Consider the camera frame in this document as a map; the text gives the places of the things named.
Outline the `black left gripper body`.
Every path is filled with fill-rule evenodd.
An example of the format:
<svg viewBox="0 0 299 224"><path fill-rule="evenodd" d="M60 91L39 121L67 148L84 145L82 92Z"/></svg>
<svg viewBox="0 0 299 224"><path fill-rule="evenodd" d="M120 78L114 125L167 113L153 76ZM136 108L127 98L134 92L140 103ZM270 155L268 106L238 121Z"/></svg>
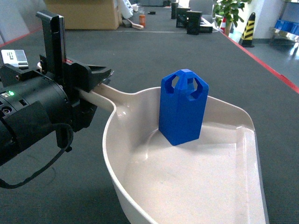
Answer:
<svg viewBox="0 0 299 224"><path fill-rule="evenodd" d="M42 10L45 52L40 69L21 70L10 64L0 68L0 149L22 152L51 132L57 145L67 148L71 131L90 125L96 106L80 99L88 90L88 65L68 59L64 19Z"/></svg>

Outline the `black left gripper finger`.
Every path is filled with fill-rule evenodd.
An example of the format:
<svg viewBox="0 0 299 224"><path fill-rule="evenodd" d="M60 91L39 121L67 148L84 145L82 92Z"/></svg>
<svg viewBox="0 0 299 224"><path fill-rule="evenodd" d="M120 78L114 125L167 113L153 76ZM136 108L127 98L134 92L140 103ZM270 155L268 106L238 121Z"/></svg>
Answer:
<svg viewBox="0 0 299 224"><path fill-rule="evenodd" d="M114 70L105 66L88 65L91 70L88 75L88 90L93 90L97 85L112 76Z"/></svg>

